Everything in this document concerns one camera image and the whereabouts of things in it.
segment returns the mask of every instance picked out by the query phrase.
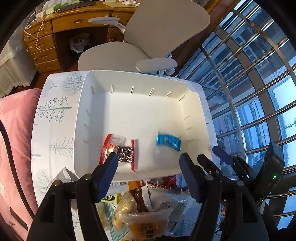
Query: table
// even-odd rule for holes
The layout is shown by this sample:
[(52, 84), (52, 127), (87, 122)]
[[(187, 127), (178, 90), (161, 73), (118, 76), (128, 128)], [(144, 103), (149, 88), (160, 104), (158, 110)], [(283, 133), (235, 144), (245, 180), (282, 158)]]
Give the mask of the table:
[[(76, 115), (82, 84), (89, 71), (75, 71), (51, 74), (42, 89), (33, 124), (31, 143), (31, 170), (33, 186), (38, 206), (41, 204), (52, 179), (66, 167), (74, 175), (73, 148)], [(198, 92), (205, 115), (210, 146), (217, 145), (217, 139), (209, 106), (200, 84), (187, 82), (189, 88)], [(212, 153), (212, 161), (220, 166), (219, 158)], [(187, 212), (184, 217), (182, 232), (189, 235), (198, 211)], [(77, 241), (83, 240), (79, 217), (72, 201), (72, 218)], [(122, 236), (107, 231), (109, 240), (119, 241)]]
[[(96, 1), (96, 5), (55, 12), (38, 18), (36, 23), (24, 32), (28, 51), (40, 73), (63, 72), (79, 58), (79, 54), (70, 49), (69, 40), (81, 32), (89, 33), (91, 46), (106, 42), (123, 41), (120, 29), (110, 25), (89, 23), (88, 19), (96, 17), (118, 17), (124, 26), (135, 12), (136, 7), (110, 7)], [(35, 47), (38, 34), (38, 46)]]

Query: screw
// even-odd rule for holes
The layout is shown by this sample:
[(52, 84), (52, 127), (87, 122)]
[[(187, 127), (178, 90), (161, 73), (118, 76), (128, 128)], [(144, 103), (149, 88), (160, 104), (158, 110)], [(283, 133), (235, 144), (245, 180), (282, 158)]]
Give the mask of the screw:
[(90, 174), (90, 173), (89, 174), (85, 174), (84, 177), (83, 177), (84, 180), (89, 180), (91, 178), (92, 178), (92, 174)]
[(60, 185), (61, 183), (62, 183), (61, 180), (55, 180), (55, 181), (53, 182), (53, 185), (54, 185), (54, 186), (58, 186), (58, 185)]
[(241, 181), (241, 180), (238, 180), (238, 181), (237, 181), (237, 185), (240, 186), (240, 187), (242, 187), (242, 186), (244, 185), (244, 182)]
[(213, 176), (211, 176), (211, 175), (206, 175), (205, 178), (208, 181), (213, 181), (214, 180)]

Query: pink cushion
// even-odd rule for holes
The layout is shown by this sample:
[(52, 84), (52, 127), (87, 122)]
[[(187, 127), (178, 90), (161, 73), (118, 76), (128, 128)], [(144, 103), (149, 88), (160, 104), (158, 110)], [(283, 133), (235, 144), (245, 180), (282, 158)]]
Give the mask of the pink cushion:
[[(38, 206), (31, 174), (31, 137), (40, 94), (40, 89), (30, 89), (0, 99), (0, 120), (4, 124), (9, 137), (22, 189), (34, 213), (36, 213)], [(16, 188), (2, 137), (0, 137), (0, 182), (4, 186), (6, 197), (5, 200), (2, 192), (2, 195), (0, 195), (0, 213), (6, 223), (11, 225), (23, 240), (26, 240), (28, 231), (12, 217), (9, 208), (26, 223), (28, 229), (32, 219)]]

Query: wooden desk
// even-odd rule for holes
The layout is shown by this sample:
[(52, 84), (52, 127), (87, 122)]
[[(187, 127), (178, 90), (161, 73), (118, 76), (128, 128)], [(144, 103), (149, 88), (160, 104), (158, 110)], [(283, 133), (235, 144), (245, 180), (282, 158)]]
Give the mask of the wooden desk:
[[(105, 16), (118, 17), (120, 18), (119, 22), (126, 26), (136, 9), (136, 7), (112, 8), (96, 2), (94, 6), (48, 15), (43, 22), (43, 29), (38, 33), (45, 17), (39, 18), (34, 25), (26, 30), (35, 38), (24, 32), (24, 39), (38, 71), (40, 73), (67, 71), (80, 56), (80, 54), (70, 50), (69, 44), (70, 38), (79, 33), (90, 34), (92, 47), (106, 42), (123, 41), (123, 34), (118, 28), (89, 23), (88, 19)], [(35, 47), (37, 33), (38, 46), (41, 51)]]

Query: white curtain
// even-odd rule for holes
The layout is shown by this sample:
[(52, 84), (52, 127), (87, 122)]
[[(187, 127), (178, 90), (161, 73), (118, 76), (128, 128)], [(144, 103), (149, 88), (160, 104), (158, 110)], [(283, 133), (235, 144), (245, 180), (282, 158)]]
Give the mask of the white curtain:
[(18, 26), (0, 53), (0, 97), (8, 95), (13, 87), (29, 86), (37, 72), (23, 37), (30, 16)]

